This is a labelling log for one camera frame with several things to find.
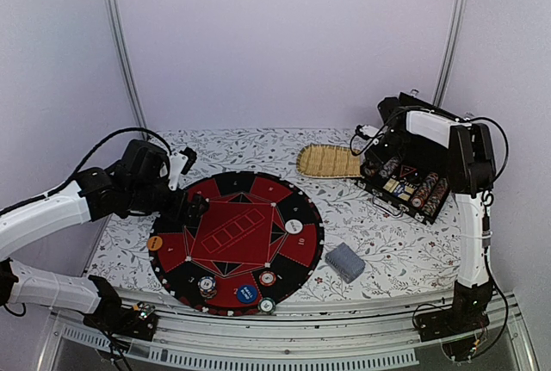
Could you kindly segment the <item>aluminium frame post left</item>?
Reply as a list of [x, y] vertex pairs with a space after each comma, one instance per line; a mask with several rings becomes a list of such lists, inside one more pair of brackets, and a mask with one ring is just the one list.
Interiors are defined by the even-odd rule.
[[131, 59], [127, 49], [118, 0], [104, 0], [107, 10], [108, 25], [111, 30], [115, 47], [115, 56], [121, 69], [124, 89], [126, 91], [134, 124], [147, 128], [145, 112], [133, 76]]

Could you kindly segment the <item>aluminium frame post right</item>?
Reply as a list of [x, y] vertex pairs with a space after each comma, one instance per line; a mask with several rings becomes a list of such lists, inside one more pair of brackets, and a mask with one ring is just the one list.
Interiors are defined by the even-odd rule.
[[449, 85], [466, 7], [467, 0], [454, 0], [453, 2], [449, 31], [443, 52], [443, 60], [432, 99], [432, 104], [439, 108], [443, 105]]

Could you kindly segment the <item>white dealer button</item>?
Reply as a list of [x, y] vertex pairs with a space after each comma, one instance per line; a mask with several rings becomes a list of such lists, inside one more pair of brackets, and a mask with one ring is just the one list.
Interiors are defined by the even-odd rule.
[[285, 231], [291, 235], [300, 234], [304, 229], [304, 225], [300, 220], [291, 219], [285, 223]]

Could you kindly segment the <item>blue white poker chip stack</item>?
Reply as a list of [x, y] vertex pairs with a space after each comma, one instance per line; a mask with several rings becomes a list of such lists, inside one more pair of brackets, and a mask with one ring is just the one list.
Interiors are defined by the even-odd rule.
[[204, 300], [211, 300], [218, 293], [217, 283], [214, 276], [210, 276], [210, 275], [203, 276], [197, 282], [197, 287], [199, 289], [200, 296]]

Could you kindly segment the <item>black poker set case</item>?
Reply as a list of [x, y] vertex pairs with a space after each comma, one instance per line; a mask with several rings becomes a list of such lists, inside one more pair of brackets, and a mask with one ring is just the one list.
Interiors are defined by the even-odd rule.
[[404, 92], [377, 108], [383, 126], [363, 153], [356, 186], [394, 216], [433, 224], [449, 195], [449, 127], [464, 120]]

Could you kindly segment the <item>blue Texas Hold'em card box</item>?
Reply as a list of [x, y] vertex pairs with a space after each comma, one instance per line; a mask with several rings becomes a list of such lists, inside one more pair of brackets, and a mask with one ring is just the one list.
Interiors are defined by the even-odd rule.
[[390, 195], [397, 197], [402, 201], [409, 201], [415, 193], [417, 187], [405, 179], [398, 180], [395, 178], [390, 178], [383, 186], [383, 189]]

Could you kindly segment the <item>round red black poker mat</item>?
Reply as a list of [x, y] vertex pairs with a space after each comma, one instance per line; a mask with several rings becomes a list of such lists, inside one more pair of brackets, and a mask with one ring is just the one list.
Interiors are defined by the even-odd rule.
[[[227, 317], [254, 315], [262, 298], [275, 306], [302, 288], [322, 257], [325, 232], [313, 201], [291, 182], [260, 172], [225, 172], [204, 178], [186, 189], [209, 199], [209, 209], [191, 223], [159, 215], [151, 236], [163, 247], [149, 251], [155, 276], [170, 296], [196, 311]], [[291, 235], [288, 220], [300, 220], [304, 229]], [[263, 271], [276, 275], [273, 286], [260, 284]], [[214, 276], [216, 296], [204, 300], [197, 282]], [[253, 285], [255, 302], [241, 304], [238, 288]]]

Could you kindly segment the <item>aluminium frame post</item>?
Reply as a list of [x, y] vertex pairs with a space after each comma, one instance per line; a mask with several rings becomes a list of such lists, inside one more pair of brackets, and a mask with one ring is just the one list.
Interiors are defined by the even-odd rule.
[[443, 60], [432, 99], [432, 104], [439, 108], [443, 105], [449, 85], [466, 7], [467, 0], [454, 0], [453, 2], [449, 31], [443, 52]]
[[134, 124], [147, 128], [145, 112], [133, 76], [131, 59], [127, 49], [118, 0], [104, 0], [107, 10], [108, 25], [111, 30], [115, 47], [115, 56], [121, 69], [124, 89], [126, 91]]

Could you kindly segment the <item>right multicolour chip row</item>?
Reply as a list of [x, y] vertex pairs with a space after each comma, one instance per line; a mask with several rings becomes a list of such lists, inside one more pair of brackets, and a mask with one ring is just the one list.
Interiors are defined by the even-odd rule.
[[447, 178], [440, 177], [435, 172], [429, 173], [410, 199], [410, 204], [416, 210], [414, 218], [424, 221], [436, 217], [448, 192]]

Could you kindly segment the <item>orange big blind button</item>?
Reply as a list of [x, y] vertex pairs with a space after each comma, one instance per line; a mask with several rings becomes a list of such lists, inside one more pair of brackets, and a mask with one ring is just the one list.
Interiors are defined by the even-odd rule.
[[151, 236], [147, 240], [146, 246], [149, 251], [158, 251], [163, 247], [163, 239], [158, 235]]

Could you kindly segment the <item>red white poker chip stack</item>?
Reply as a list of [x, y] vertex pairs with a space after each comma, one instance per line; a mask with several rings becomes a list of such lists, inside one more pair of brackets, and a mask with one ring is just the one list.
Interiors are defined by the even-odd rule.
[[273, 286], [276, 283], [276, 275], [272, 271], [268, 271], [268, 270], [263, 271], [259, 275], [259, 281], [260, 281], [260, 284], [265, 287]]

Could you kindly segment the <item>red triangular all-in marker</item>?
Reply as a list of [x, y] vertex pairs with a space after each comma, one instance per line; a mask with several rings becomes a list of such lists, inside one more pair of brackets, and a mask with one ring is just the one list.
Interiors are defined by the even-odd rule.
[[402, 164], [400, 166], [400, 170], [399, 170], [399, 177], [400, 178], [406, 178], [408, 177], [409, 175], [413, 174], [415, 175], [417, 173], [417, 169], [414, 168], [414, 167], [411, 167], [409, 165], [405, 165], [405, 164]]

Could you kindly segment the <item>green poker chip stack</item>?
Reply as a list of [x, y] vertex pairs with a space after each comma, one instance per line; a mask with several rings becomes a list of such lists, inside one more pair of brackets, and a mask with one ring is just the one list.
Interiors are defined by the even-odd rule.
[[257, 306], [259, 312], [271, 314], [276, 309], [276, 303], [271, 298], [262, 298]]

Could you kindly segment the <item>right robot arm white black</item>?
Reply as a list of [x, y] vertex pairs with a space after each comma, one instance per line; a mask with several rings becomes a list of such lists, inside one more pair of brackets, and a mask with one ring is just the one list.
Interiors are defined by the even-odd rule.
[[386, 97], [377, 106], [382, 126], [361, 150], [358, 186], [423, 224], [432, 224], [452, 197], [459, 212], [460, 267], [451, 307], [416, 313], [422, 341], [488, 326], [496, 289], [490, 270], [490, 211], [496, 164], [488, 126], [413, 96]]

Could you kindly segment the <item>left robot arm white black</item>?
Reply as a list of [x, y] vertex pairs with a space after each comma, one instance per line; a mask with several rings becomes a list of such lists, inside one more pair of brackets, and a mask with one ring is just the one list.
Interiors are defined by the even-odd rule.
[[33, 269], [12, 259], [22, 247], [70, 226], [116, 215], [121, 219], [157, 213], [185, 223], [208, 208], [207, 200], [178, 186], [196, 160], [190, 148], [167, 152], [144, 140], [129, 142], [107, 169], [77, 170], [67, 182], [1, 212], [1, 305], [27, 304], [79, 312], [83, 323], [106, 336], [151, 341], [158, 324], [153, 306], [124, 307], [104, 278]]

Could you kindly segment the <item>middle long chip row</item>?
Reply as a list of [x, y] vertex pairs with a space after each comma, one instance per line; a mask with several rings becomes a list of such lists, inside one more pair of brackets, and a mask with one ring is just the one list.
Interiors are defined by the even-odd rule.
[[383, 164], [379, 171], [379, 176], [382, 178], [389, 178], [396, 171], [401, 162], [401, 156], [393, 156], [385, 164]]

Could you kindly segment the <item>woven bamboo tray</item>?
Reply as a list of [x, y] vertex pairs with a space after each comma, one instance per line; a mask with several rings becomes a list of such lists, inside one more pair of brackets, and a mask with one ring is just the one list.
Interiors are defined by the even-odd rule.
[[362, 160], [348, 147], [308, 145], [298, 154], [297, 171], [312, 178], [356, 178], [361, 176]]

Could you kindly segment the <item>aluminium front rail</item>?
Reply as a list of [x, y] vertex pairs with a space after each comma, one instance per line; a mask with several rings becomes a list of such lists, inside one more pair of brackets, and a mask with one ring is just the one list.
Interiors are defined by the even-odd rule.
[[271, 315], [197, 312], [166, 294], [123, 290], [158, 314], [150, 342], [108, 339], [72, 312], [50, 318], [41, 370], [537, 370], [513, 294], [494, 297], [485, 329], [423, 340], [413, 318], [451, 305], [448, 291], [391, 299], [286, 301]]

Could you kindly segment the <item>blue small blind button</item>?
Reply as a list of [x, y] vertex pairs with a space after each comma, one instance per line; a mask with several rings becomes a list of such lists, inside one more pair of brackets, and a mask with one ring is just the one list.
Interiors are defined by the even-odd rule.
[[245, 284], [238, 288], [236, 296], [241, 304], [249, 305], [257, 300], [258, 291], [253, 285]]

